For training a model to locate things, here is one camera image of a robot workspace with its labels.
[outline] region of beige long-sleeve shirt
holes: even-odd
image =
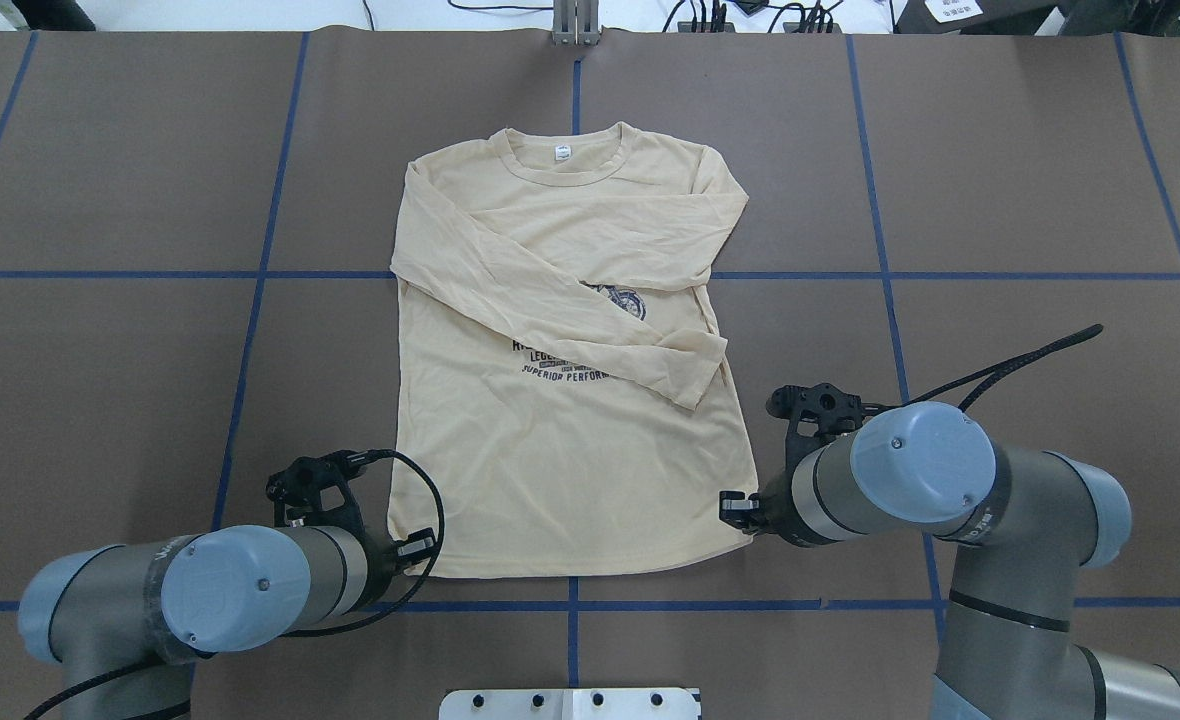
[[[398,447],[442,491],[451,578],[662,570],[746,538],[756,486],[704,283],[746,195],[710,148],[625,123],[513,129],[408,165]],[[395,466],[389,529],[434,525]]]

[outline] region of white mounting bracket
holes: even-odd
[[[700,720],[700,699],[686,688],[457,690],[439,720]]]
[[[599,45],[599,0],[553,0],[555,45]]]

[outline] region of black cable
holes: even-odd
[[[439,561],[439,552],[442,550],[444,511],[442,511],[442,497],[440,497],[439,487],[435,487],[434,480],[432,480],[430,478],[430,474],[426,474],[426,471],[421,470],[421,466],[417,465],[417,463],[413,462],[411,457],[402,454],[402,452],[399,452],[396,450],[369,450],[367,451],[367,454],[376,454],[378,457],[393,457],[393,459],[402,462],[404,465],[407,465],[408,469],[412,469],[413,473],[417,473],[418,477],[420,477],[421,480],[425,482],[426,487],[430,487],[430,495],[434,496],[435,515],[439,516],[439,536],[438,536],[438,542],[435,543],[434,552],[432,552],[430,559],[426,561],[426,567],[424,570],[421,570],[421,574],[417,575],[417,582],[412,583],[412,588],[408,588],[408,591],[404,593],[401,598],[392,602],[391,606],[386,607],[385,610],[376,611],[376,614],[371,615],[368,618],[356,620],[354,621],[354,623],[348,623],[346,626],[333,626],[333,628],[321,628],[316,630],[294,630],[293,633],[284,633],[283,637],[286,639],[321,639],[326,637],[326,635],[335,635],[339,633],[348,633],[350,630],[366,628],[366,626],[376,623],[376,621],[381,618],[387,618],[391,614],[393,614],[394,610],[401,609],[401,607],[407,606],[407,602],[412,600],[412,596],[415,596],[417,591],[420,591],[421,585],[424,585],[426,578],[430,577],[430,571],[434,570],[435,561]]]
[[[542,9],[550,9],[553,12],[553,6],[536,6],[536,5],[460,5],[457,0],[448,0],[448,5],[452,5],[457,9],[530,9],[530,12],[540,12]]]
[[[26,716],[26,720],[37,720],[39,716],[45,715],[47,711],[52,711],[52,708],[57,707],[58,705],[61,705],[65,701],[68,701],[71,698],[77,696],[77,694],[79,693],[84,693],[91,690],[92,688],[100,687],[100,685],[109,683],[110,680],[118,680],[119,678],[133,674],[137,670],[148,670],[150,669],[150,667],[156,667],[157,665],[164,665],[164,661],[162,661],[160,657],[157,655],[151,655],[150,657],[148,657],[146,660],[142,660],[140,662],[133,662],[132,665],[124,665],[123,667],[119,667],[118,670],[110,670],[109,673],[103,673],[101,675],[97,675],[96,678],[83,680],[81,683],[71,685],[68,688],[65,688],[64,690],[57,693],[54,696],[47,698],[47,700],[40,702],[40,705],[38,705],[38,707],[35,707],[33,711],[30,711],[30,714]]]
[[[968,397],[964,398],[964,401],[959,404],[959,410],[969,410],[974,402],[977,402],[977,398],[982,397],[983,392],[994,387],[995,382],[999,382],[1001,379],[1007,378],[1007,375],[1018,372],[1018,369],[1024,368],[1024,366],[1034,364],[1034,361],[1042,360],[1043,356],[1051,355],[1054,352],[1064,351],[1067,347],[1073,347],[1080,342],[1089,341],[1101,334],[1101,330],[1103,329],[1104,327],[1101,323],[1096,323],[1092,327],[1083,328],[1080,332],[1067,334],[1066,338],[1049,342],[1037,351],[1030,351],[1025,352],[1025,354],[1010,356],[1009,359],[1003,360],[1002,364],[994,364],[989,366],[989,368],[977,369],[977,372],[959,378],[957,381],[943,384],[943,386],[938,388],[930,390],[929,392],[923,393],[923,395],[916,397],[914,400],[906,402],[906,405],[923,402],[924,400],[932,400],[933,397],[940,395],[943,392],[949,392],[956,387],[964,386],[964,384],[972,382],[975,379],[989,375],[989,378],[984,379],[979,386],[969,392]]]
[[[776,8],[776,14],[773,15],[772,18],[772,22],[768,26],[768,32],[776,30],[776,20],[781,19],[781,14],[791,8],[799,9],[799,22],[800,24],[804,22],[804,14],[808,13],[808,8],[804,8],[804,4],[786,4]]]
[[[687,4],[687,1],[689,0],[678,0],[677,4],[674,4],[671,8],[671,14],[666,15],[666,24],[663,24],[662,26],[662,32],[669,32],[669,24],[671,24],[674,15],[677,15],[678,9],[682,8],[683,4]]]

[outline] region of gray robotic arm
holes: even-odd
[[[961,544],[933,720],[1180,719],[1180,670],[1069,640],[1080,567],[1108,564],[1130,532],[1103,470],[991,441],[939,402],[873,410],[861,427],[860,398],[791,386],[769,411],[792,420],[786,470],[749,498],[722,493],[727,523],[798,546],[906,528]],[[800,419],[822,430],[804,438]]]
[[[396,542],[363,525],[348,482],[384,457],[407,462],[426,480],[439,506],[438,542],[430,528]],[[329,487],[342,505],[324,508]],[[70,689],[31,716],[59,702],[66,720],[189,716],[194,661],[283,634],[330,634],[306,628],[367,607],[399,570],[428,561],[393,607],[342,629],[369,624],[420,588],[442,544],[434,484],[394,451],[301,457],[270,478],[266,496],[275,502],[275,528],[105,546],[46,565],[22,595],[18,629],[31,655],[63,667]]]

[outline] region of white paper label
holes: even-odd
[[[955,22],[964,18],[982,14],[977,0],[924,0],[927,12],[937,18],[937,22]]]

